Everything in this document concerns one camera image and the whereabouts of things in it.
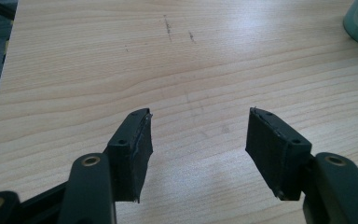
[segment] scratch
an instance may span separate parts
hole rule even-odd
[[[168,37],[170,38],[170,41],[172,42],[172,39],[171,39],[171,26],[168,24],[167,15],[164,15],[164,20],[165,20],[165,26],[167,28]]]
[[[190,35],[190,39],[193,43],[196,43],[196,41],[194,40],[194,36],[193,34],[191,34],[191,32],[188,32],[188,34]]]

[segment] dark mark on table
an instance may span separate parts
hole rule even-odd
[[[191,32],[188,32],[188,34],[190,35],[190,39],[193,43],[196,43],[196,41],[194,40],[194,36],[193,34],[191,34]]]
[[[171,39],[171,26],[168,24],[167,15],[164,15],[164,20],[165,20],[165,26],[167,28],[168,37],[170,38],[170,41],[172,42],[172,39]]]

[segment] table surface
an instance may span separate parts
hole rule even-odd
[[[102,152],[133,110],[154,114],[141,203],[119,223],[305,223],[245,152],[249,107],[312,153],[358,165],[351,0],[21,0],[0,83],[0,190],[21,200]]]

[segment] wooden table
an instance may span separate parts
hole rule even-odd
[[[245,152],[249,107],[358,165],[351,0],[21,0],[0,85],[0,190],[21,200],[154,114],[141,203],[119,223],[305,223]]]

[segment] wood grain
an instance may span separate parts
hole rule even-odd
[[[350,0],[21,0],[0,84],[0,190],[22,200],[154,114],[141,203],[119,223],[305,223],[245,153],[248,111],[274,112],[358,165]]]

